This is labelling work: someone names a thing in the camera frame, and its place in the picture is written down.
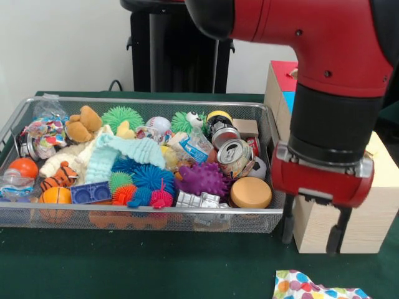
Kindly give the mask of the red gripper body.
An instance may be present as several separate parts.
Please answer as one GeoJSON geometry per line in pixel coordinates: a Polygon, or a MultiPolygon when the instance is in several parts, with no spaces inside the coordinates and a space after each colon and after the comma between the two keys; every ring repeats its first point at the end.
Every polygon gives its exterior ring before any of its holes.
{"type": "Polygon", "coordinates": [[[321,170],[299,163],[286,162],[273,153],[271,177],[274,189],[287,194],[328,195],[332,204],[359,207],[369,194],[373,173],[366,178],[321,170]]]}

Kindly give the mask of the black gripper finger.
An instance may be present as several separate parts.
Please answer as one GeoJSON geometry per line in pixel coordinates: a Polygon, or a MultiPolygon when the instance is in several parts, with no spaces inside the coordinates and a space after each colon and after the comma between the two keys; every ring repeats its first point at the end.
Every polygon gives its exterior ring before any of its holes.
{"type": "Polygon", "coordinates": [[[339,254],[352,213],[351,207],[336,206],[340,211],[337,223],[331,228],[326,245],[327,254],[339,254]]]}
{"type": "Polygon", "coordinates": [[[294,207],[295,196],[292,194],[286,194],[286,199],[284,202],[282,220],[282,237],[281,240],[284,244],[290,244],[293,236],[294,230],[294,215],[293,215],[293,207],[294,207]]]}

